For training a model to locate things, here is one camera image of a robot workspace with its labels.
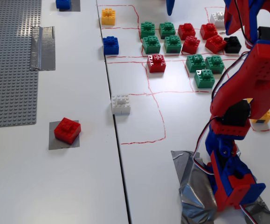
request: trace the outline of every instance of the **gray lego baseplate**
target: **gray lego baseplate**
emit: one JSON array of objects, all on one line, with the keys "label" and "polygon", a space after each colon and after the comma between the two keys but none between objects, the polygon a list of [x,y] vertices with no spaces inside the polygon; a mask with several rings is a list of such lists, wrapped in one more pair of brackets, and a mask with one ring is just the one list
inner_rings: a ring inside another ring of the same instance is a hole
[{"label": "gray lego baseplate", "polygon": [[36,123],[38,72],[29,62],[41,7],[41,0],[0,0],[0,127]]}]

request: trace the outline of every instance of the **white table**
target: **white table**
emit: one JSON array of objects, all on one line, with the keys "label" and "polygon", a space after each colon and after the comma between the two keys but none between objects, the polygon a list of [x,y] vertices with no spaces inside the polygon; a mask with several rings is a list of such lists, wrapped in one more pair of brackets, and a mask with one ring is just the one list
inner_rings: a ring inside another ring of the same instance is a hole
[{"label": "white table", "polygon": [[[103,37],[115,36],[119,42],[118,57],[106,59],[111,92],[128,93],[131,100],[131,114],[116,116],[116,124],[132,223],[179,224],[180,184],[170,151],[195,149],[197,138],[210,117],[211,89],[198,92],[194,73],[188,75],[185,70],[187,56],[167,54],[161,39],[160,53],[165,55],[166,71],[164,74],[146,72],[147,57],[144,52],[141,54],[138,27],[141,22],[151,21],[158,28],[160,23],[170,21],[178,29],[180,24],[190,22],[201,40],[197,53],[211,56],[199,29],[208,22],[207,13],[210,17],[212,13],[224,11],[225,4],[222,0],[176,0],[170,17],[166,13],[166,1],[161,0],[98,0],[98,4],[100,14],[106,7],[116,10],[116,25],[102,29]],[[260,12],[258,17],[259,25],[270,26],[267,12]],[[243,45],[241,31],[234,35]],[[226,67],[238,58],[221,57]],[[220,77],[215,75],[216,82]],[[270,208],[270,131],[260,132],[270,129],[270,122],[253,127],[258,131],[251,129],[245,140],[237,144],[242,161],[258,182],[266,183],[262,197]],[[204,140],[200,153],[208,162]],[[232,208],[219,213],[215,220],[215,224],[237,223],[245,223],[243,214]]]},{"label": "white table", "polygon": [[[56,70],[39,74],[37,124],[0,128],[0,224],[125,224],[125,195],[96,2],[58,12]],[[79,120],[80,147],[48,150],[49,122]]]}]

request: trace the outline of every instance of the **yellow object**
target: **yellow object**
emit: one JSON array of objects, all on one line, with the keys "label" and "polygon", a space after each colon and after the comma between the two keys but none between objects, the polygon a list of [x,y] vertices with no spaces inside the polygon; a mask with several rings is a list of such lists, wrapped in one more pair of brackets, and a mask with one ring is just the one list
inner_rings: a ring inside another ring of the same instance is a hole
[{"label": "yellow object", "polygon": [[267,124],[270,121],[270,111],[267,111],[265,115],[262,116],[259,120],[251,119],[252,123],[261,123]]},{"label": "yellow object", "polygon": [[102,25],[115,25],[115,10],[105,8],[102,10]]}]

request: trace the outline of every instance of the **gray tape patch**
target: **gray tape patch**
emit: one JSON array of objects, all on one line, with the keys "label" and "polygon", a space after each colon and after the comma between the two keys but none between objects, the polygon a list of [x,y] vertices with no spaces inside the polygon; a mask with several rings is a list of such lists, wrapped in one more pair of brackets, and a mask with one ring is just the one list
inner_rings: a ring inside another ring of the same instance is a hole
[{"label": "gray tape patch", "polygon": [[30,70],[30,50],[41,9],[41,0],[0,0],[0,127],[36,123],[38,72]]},{"label": "gray tape patch", "polygon": [[71,0],[70,9],[59,9],[60,12],[80,12],[81,3],[80,0]]},{"label": "gray tape patch", "polygon": [[30,69],[55,70],[55,27],[32,27]]},{"label": "gray tape patch", "polygon": [[49,124],[49,150],[60,149],[60,148],[80,147],[79,136],[75,139],[75,141],[71,145],[55,138],[54,130],[59,125],[59,123],[60,123],[60,121],[55,121],[55,122],[50,122],[50,124]]}]

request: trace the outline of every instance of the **duct tape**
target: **duct tape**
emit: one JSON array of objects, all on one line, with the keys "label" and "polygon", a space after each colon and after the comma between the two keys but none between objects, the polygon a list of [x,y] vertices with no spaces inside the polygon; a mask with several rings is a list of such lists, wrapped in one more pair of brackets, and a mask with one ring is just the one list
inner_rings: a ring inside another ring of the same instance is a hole
[{"label": "duct tape", "polygon": [[30,69],[55,70],[55,27],[32,27]]},{"label": "duct tape", "polygon": [[[208,176],[194,165],[193,152],[172,151],[171,154],[180,181],[181,223],[213,224],[217,205]],[[196,160],[203,165],[201,158]]]}]

